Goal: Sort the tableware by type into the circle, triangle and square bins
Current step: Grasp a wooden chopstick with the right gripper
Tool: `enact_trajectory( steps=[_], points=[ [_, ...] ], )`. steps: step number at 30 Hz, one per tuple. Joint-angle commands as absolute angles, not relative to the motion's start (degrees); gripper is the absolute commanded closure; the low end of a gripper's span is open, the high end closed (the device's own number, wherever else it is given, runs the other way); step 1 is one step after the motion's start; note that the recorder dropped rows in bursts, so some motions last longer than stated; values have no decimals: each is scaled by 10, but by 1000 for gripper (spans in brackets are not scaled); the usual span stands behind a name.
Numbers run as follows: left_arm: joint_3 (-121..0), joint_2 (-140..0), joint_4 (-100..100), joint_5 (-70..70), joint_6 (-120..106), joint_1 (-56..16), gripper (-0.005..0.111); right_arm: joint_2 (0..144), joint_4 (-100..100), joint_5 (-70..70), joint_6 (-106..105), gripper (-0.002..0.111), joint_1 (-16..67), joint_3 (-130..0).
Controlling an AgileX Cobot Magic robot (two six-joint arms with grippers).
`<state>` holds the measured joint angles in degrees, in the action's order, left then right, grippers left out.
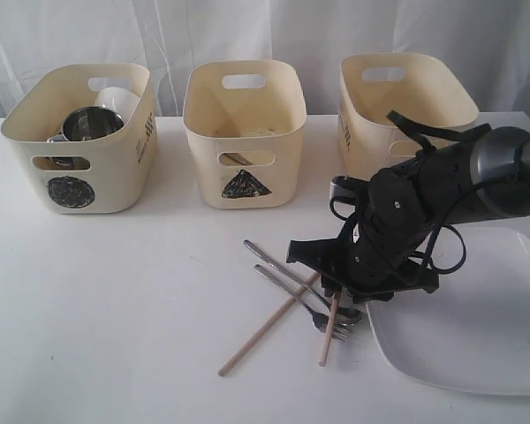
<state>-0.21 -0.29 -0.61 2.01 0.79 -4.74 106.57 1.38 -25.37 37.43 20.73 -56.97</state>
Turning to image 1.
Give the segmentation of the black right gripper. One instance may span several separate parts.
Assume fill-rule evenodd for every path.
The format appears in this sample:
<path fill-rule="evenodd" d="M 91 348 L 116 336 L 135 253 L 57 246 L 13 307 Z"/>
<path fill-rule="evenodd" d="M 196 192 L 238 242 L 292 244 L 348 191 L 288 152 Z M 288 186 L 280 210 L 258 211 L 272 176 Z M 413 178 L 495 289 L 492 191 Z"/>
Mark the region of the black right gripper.
<path fill-rule="evenodd" d="M 410 259 L 430 232 L 413 176 L 385 168 L 368 182 L 340 232 L 344 249 L 336 239 L 292 240 L 286 261 L 320 273 L 326 291 L 345 286 L 354 303 L 389 301 L 396 292 L 435 292 L 437 273 Z"/>

